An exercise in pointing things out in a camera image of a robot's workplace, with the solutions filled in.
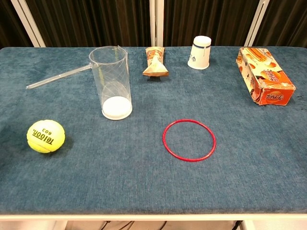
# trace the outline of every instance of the white paper cup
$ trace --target white paper cup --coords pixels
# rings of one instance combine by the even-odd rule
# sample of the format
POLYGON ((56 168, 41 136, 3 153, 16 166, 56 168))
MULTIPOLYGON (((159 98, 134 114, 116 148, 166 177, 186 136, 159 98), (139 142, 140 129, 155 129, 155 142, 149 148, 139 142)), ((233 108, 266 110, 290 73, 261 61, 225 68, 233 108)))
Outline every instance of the white paper cup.
POLYGON ((197 36, 194 38, 188 66, 193 69, 206 69, 209 66, 211 38, 197 36))

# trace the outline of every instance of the tall transparent cylinder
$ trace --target tall transparent cylinder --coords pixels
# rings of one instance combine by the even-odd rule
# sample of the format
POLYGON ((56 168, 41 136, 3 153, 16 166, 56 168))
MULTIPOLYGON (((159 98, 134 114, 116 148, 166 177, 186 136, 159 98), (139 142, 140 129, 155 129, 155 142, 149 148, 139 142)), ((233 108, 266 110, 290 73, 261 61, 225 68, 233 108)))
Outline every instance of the tall transparent cylinder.
POLYGON ((127 51, 119 46, 100 47, 89 59, 102 114, 111 120, 126 118, 132 112, 127 51))

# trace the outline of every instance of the orange box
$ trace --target orange box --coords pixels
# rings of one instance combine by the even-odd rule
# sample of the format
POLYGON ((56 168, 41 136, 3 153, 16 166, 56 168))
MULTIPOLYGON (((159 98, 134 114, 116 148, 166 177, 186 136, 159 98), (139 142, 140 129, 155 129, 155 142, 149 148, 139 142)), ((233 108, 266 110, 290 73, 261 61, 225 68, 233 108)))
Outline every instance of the orange box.
POLYGON ((288 103, 295 86, 267 49, 242 47, 236 63, 255 103, 288 103))

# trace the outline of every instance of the yellow tennis ball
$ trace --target yellow tennis ball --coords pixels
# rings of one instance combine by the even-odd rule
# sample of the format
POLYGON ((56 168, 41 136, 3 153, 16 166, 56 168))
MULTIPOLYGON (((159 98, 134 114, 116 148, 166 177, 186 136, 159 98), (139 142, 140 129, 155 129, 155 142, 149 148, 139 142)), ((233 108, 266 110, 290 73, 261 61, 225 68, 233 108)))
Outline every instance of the yellow tennis ball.
POLYGON ((37 152, 54 152, 65 140, 63 127, 53 120, 35 122, 27 132, 29 146, 37 152))

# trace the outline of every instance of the red plastic hoop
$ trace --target red plastic hoop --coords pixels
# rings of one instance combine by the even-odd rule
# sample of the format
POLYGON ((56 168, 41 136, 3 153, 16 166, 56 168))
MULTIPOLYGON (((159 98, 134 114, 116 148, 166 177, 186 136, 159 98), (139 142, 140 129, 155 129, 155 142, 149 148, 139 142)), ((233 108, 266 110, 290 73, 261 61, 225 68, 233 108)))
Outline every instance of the red plastic hoop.
POLYGON ((188 161, 188 162, 197 162, 197 161, 203 161, 203 160, 209 158, 209 157, 213 154, 213 152, 214 152, 214 150, 215 150, 215 147, 216 147, 216 139, 215 139, 214 133, 213 133, 207 126, 205 126, 204 124, 202 124, 201 122, 196 121, 196 120, 191 120, 191 119, 180 119, 180 120, 174 121, 173 123, 169 124, 169 125, 165 128, 165 130, 164 130, 164 132, 163 132, 163 144, 164 144, 165 148, 167 149, 167 151, 168 151, 170 154, 172 154, 174 157, 176 157, 177 159, 182 160, 182 161, 188 161), (167 146, 165 137, 166 137, 166 133, 167 133, 168 129, 169 129, 171 126, 173 126, 174 124, 177 124, 177 123, 180 123, 180 122, 192 122, 192 123, 198 124, 198 125, 204 127, 204 128, 211 134, 211 137, 212 137, 212 140, 213 140, 213 146, 212 146, 212 149, 210 150, 210 152, 209 152, 207 155, 205 155, 205 156, 203 156, 203 157, 201 157, 201 158, 195 158, 195 159, 184 158, 184 157, 180 157, 180 156, 178 156, 177 154, 173 153, 172 150, 167 146))

